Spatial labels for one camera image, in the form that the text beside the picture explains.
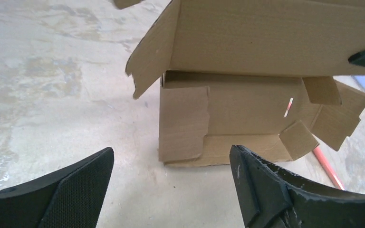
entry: open cardboard box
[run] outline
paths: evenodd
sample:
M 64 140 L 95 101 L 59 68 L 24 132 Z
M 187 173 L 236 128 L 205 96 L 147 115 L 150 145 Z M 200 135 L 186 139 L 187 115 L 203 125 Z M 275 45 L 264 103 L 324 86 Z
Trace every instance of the open cardboard box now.
M 228 164 L 232 144 L 282 162 L 352 134 L 365 93 L 332 76 L 365 75 L 362 50 L 365 1 L 172 0 L 125 71 L 134 99 L 161 77 L 166 165 Z

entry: folded cardboard flap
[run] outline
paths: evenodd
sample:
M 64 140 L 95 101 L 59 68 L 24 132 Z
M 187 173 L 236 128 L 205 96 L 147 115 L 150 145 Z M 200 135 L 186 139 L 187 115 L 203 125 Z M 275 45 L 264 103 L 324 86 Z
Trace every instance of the folded cardboard flap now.
M 333 77 L 303 78 L 311 103 L 321 105 L 341 105 L 341 95 Z
M 348 116 L 333 107 L 323 106 L 311 132 L 335 151 L 359 124 L 359 117 Z
M 208 87 L 160 91 L 159 161 L 170 162 L 202 155 L 208 132 Z
M 292 160 L 297 160 L 318 146 L 317 140 L 301 120 L 295 121 L 279 134 Z
M 326 1 L 172 0 L 128 60 L 134 98 L 168 69 L 299 78 L 365 75 L 365 67 L 348 63 L 365 50 L 365 1 Z M 338 102 L 326 99 L 319 102 Z
M 292 161 L 290 154 L 277 134 L 259 135 L 206 135 L 203 139 L 202 156 L 185 161 L 171 161 L 164 164 L 170 167 L 199 167 L 230 164 L 231 145 L 244 145 L 269 161 Z
M 338 151 L 360 122 L 359 115 L 365 108 L 365 93 L 338 81 L 336 85 L 342 105 L 321 105 L 309 128 L 315 136 Z
M 167 70 L 187 77 L 162 78 L 165 164 L 227 164 L 232 144 L 290 161 L 317 146 L 312 133 L 338 150 L 356 128 L 365 94 L 332 76 L 365 75 L 348 63 L 361 50 L 365 1 L 172 0 L 125 72 L 134 99 Z
M 133 51 L 125 67 L 138 99 L 170 67 L 180 0 L 172 0 Z
M 122 10 L 122 9 L 128 8 L 130 6 L 136 5 L 143 0 L 113 0 L 113 1 L 114 1 L 114 5 L 118 9 Z

